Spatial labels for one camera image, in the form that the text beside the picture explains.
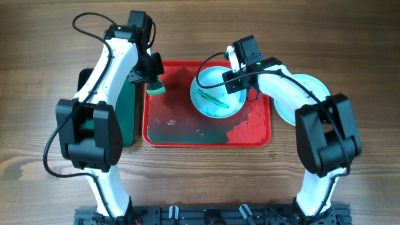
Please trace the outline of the light blue plate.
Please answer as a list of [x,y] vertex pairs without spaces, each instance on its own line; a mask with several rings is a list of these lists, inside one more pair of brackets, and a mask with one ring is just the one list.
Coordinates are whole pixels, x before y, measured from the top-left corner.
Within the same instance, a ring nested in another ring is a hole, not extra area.
[[[308,74],[294,74],[294,77],[299,80],[299,82],[308,88],[309,91],[320,100],[323,101],[327,96],[330,96],[328,88],[317,78]],[[294,113],[289,112],[284,106],[279,104],[274,100],[274,107],[280,117],[290,125],[295,125]]]
[[[211,86],[223,82],[222,74],[230,71],[228,67],[213,66],[199,73],[199,82]],[[194,107],[203,115],[222,119],[236,114],[244,105],[246,90],[228,94],[225,85],[204,89],[198,86],[194,78],[190,87],[190,97]]]

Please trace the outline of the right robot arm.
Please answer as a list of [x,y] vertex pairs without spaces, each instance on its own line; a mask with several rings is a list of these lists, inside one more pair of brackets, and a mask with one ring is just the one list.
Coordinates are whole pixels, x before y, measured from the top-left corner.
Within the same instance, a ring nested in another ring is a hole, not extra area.
[[303,223],[326,217],[338,179],[349,175],[361,153],[350,100],[343,94],[324,95],[296,78],[280,60],[265,58],[254,36],[233,42],[224,57],[232,68],[222,75],[229,94],[255,89],[294,116],[297,154],[305,168],[295,213]]

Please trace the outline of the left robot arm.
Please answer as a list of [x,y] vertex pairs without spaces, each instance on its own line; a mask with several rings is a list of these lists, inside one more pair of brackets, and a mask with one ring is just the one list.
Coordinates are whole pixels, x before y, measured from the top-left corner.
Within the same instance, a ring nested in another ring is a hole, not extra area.
[[161,55],[151,51],[155,35],[156,25],[144,11],[131,11],[126,25],[112,22],[100,38],[103,50],[95,68],[82,70],[74,97],[56,105],[57,128],[44,149],[44,168],[59,176],[48,165],[51,143],[59,138],[63,158],[87,178],[97,201],[96,209],[77,213],[77,224],[85,218],[97,224],[141,222],[118,169],[124,143],[116,106],[126,83],[147,84],[149,95],[165,92]]

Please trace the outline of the green sponge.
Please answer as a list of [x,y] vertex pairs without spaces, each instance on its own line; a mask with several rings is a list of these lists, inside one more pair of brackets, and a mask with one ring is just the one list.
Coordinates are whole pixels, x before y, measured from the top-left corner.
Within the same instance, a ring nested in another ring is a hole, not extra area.
[[166,89],[160,80],[160,76],[157,76],[154,81],[147,84],[146,92],[150,96],[160,95],[166,92]]

